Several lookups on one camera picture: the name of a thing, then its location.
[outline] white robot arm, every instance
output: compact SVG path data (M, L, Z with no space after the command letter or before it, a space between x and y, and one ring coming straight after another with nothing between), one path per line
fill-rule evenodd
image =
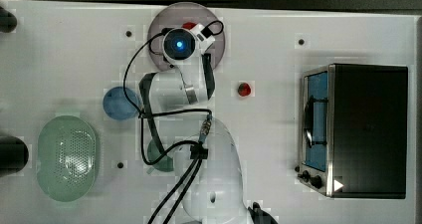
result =
M181 190L188 185L190 198L182 203L193 219L212 224L256 224L263 220L263 212L259 212L258 204L248 209L243 203L239 156L226 126L216 118L211 121L210 114L183 116L179 120L163 117L211 98L214 77L210 57L205 52L214 41L212 32L201 24L191 30L176 28L165 34L163 55L174 69L147 74L139 83L143 117L147 118L153 141L161 153L164 146L177 140L198 141L205 151L195 182L183 182L179 186ZM188 145L181 145L169 155L173 156L177 176L183 176L194 159L192 147ZM276 222L271 218L266 223Z

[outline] black cable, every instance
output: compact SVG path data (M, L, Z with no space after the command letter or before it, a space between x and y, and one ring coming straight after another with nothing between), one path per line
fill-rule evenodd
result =
M167 224L170 221L171 216L176 211L177 206L183 200L183 197L186 194L187 190L189 189L190 185L192 184L193 180L195 179L196 174L198 174L199 168L201 168L201 164L202 164L202 159L199 159L198 164L196 164L195 170L192 173L192 176L189 178L189 181L186 183L185 187L183 188L182 192L180 193L180 196L177 198L176 202L174 203L173 207L171 208L170 212L168 213L167 217L165 218L163 224Z
M173 28L163 28L162 30L161 30L161 35L162 36L165 36L169 31L171 31L171 30L173 30ZM154 55L157 55L157 56L163 56L164 54L162 54L162 53L160 53L160 52L155 52L154 50L152 50L152 48L151 48L151 44L152 44L152 42L153 42L153 40L149 43L149 45L148 45L148 48L149 48L149 52L151 52L152 54L154 54Z
M148 45L152 40L154 40L155 38L161 36L161 33L156 34L155 36L153 36L151 39L149 39L148 41L146 41L146 43L144 43L138 50L137 52L133 55L133 57L131 58L129 64L127 65L126 68L126 72L124 73L124 78L123 78L123 91L124 91L124 96L126 97L126 99L136 108L136 110L139 112L139 116L142 115L142 110L140 109L139 106L137 106L127 95L126 92L126 79L127 79L127 73L129 72L130 66L132 64L132 62L134 61L134 59L136 58L137 54L139 54L140 51L142 51L142 49Z
M184 113L184 112L208 112L209 114L212 114L211 110L208 109L187 109L187 110L182 110L182 111L177 111L177 112L158 112L158 113L153 113L152 116L166 116L166 115L171 115L171 114L178 114L178 113Z
M222 22L222 21L220 21L220 20L215 20L215 21L213 21L213 22L209 23L207 26L205 26L205 28L209 28L211 25L213 25L213 24L215 24L215 23L219 23L219 24L220 24L220 26L221 26L221 30L220 30L218 33L213 33L213 34L212 34L213 36L220 35L220 34L221 34L221 33L223 33L223 31L224 31L224 24L223 24L223 22Z
M161 155L156 158L153 161L148 161L146 159L145 156L145 150L143 149L143 117L140 119L140 153L142 155L142 159L143 162L146 165L154 165L156 163L158 163L164 156L167 155L167 153L169 153L172 149L174 149L175 147L181 146L181 145L186 145L186 144L190 144L190 145L199 145L198 142L196 141L192 141L192 140L182 140L179 142L174 143L173 145L171 145L169 148L165 149L165 151L163 153L161 153Z
M198 162L198 158L199 157L195 158L190 163L189 167L187 168L186 172L183 173L183 176L180 178L180 180L176 183L176 185L174 185L174 187L171 189L171 191L167 193L167 195L164 197L164 199L161 201L161 203L157 206L157 208L155 209L154 213L152 213L151 218L149 218L148 224L151 224L152 223L152 221L155 219L155 217L157 216L157 214L161 210L161 208L164 206L164 204L176 192L177 188L179 188L183 184L183 182L185 181L186 177L189 175L189 173L192 171L193 167Z

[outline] screw hole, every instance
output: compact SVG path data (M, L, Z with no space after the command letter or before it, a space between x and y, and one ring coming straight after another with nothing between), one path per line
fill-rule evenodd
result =
M210 201L211 201L211 203L215 203L215 198L216 198L215 192L211 192L211 194L210 194Z

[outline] blue bowl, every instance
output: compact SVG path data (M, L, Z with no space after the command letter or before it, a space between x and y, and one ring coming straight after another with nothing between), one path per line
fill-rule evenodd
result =
M126 88L126 92L130 100L139 106L140 100L136 93L129 88ZM137 109L124 96L123 87L115 87L105 94L103 108L109 117L116 120L129 119L137 114Z

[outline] mesh basket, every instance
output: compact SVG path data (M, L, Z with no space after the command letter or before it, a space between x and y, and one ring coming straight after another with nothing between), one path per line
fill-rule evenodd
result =
M57 201L84 196L95 181L96 136L76 116L50 120L38 138L37 180L41 189Z

